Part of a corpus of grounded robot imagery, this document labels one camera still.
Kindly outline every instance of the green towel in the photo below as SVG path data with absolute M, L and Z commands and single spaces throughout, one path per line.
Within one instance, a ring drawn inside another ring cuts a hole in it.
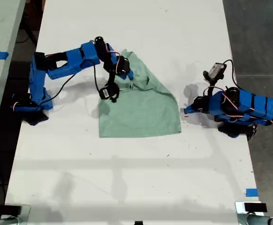
M 129 59 L 134 79 L 116 77 L 120 88 L 116 103 L 99 103 L 100 137 L 152 137 L 181 132 L 175 97 L 157 80 L 133 52 Z

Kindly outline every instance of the red wire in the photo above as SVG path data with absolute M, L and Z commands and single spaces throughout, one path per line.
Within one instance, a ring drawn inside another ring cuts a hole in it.
M 216 86 L 209 86 L 208 88 L 206 88 L 204 91 L 203 91 L 203 95 L 205 95 L 205 91 L 209 88 L 217 88 L 217 89 L 220 89 L 222 90 L 222 95 L 225 96 L 225 99 L 227 99 L 232 105 L 233 107 L 238 110 L 237 106 L 232 102 L 232 100 L 230 98 L 228 98 L 224 93 L 225 93 L 225 90 L 222 89 L 222 88 L 219 88 L 219 87 L 216 87 Z

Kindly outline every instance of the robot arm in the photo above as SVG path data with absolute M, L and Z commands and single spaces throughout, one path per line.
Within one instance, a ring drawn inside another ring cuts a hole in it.
M 223 122 L 219 131 L 237 137 L 246 134 L 248 140 L 256 133 L 257 124 L 269 126 L 273 124 L 273 98 L 252 94 L 237 87 L 218 91 L 212 90 L 219 79 L 224 78 L 225 63 L 216 63 L 210 72 L 204 71 L 203 76 L 210 86 L 208 94 L 196 97 L 193 104 L 184 109 L 184 113 L 206 113 L 214 116 L 214 121 Z
M 33 120 L 30 124 L 37 124 L 39 122 L 37 117 L 40 116 L 40 113 L 37 112 L 52 109 L 52 99 L 55 97 L 52 98 L 44 87 L 46 74 L 53 80 L 72 75 L 71 79 L 85 68 L 94 67 L 95 70 L 95 65 L 100 64 L 100 61 L 104 62 L 103 67 L 109 73 L 109 79 L 101 89 L 96 84 L 97 90 L 101 99 L 111 99 L 112 102 L 116 102 L 119 88 L 114 82 L 115 76 L 118 75 L 122 79 L 128 76 L 130 80 L 133 79 L 129 61 L 117 54 L 108 43 L 104 42 L 102 37 L 96 37 L 94 41 L 89 41 L 82 44 L 80 48 L 66 52 L 51 55 L 45 55 L 42 52 L 34 53 L 29 76 L 30 94 L 25 97 L 13 96 L 13 110 L 21 113 L 25 120 L 28 120 L 28 117 L 29 120 Z M 58 67 L 58 61 L 66 61 L 66 63 Z M 40 121 L 48 119 L 43 115 L 41 117 Z

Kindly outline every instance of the concrete floor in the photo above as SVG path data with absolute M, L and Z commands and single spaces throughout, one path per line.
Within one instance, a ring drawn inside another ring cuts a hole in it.
M 273 97 L 273 0 L 223 2 L 238 84 L 255 94 Z M 20 30 L 17 41 L 25 38 L 25 32 Z M 14 92 L 19 83 L 22 83 L 23 88 L 17 91 L 27 91 L 29 64 L 34 51 L 35 46 L 30 40 L 15 45 L 2 104 L 10 100 L 10 91 Z M 12 120 L 13 125 L 10 125 L 9 121 L 4 120 L 3 113 L 1 114 L 0 135 L 2 130 L 14 134 L 5 135 L 10 149 L 5 150 L 0 142 L 0 158 L 4 159 L 0 164 L 6 174 L 7 185 L 20 121 L 15 118 Z M 259 126 L 257 134 L 249 142 L 249 147 L 259 198 L 267 203 L 268 215 L 273 217 L 273 125 Z
M 273 0 L 224 0 L 237 83 L 273 98 Z M 249 141 L 261 201 L 273 217 L 273 125 Z

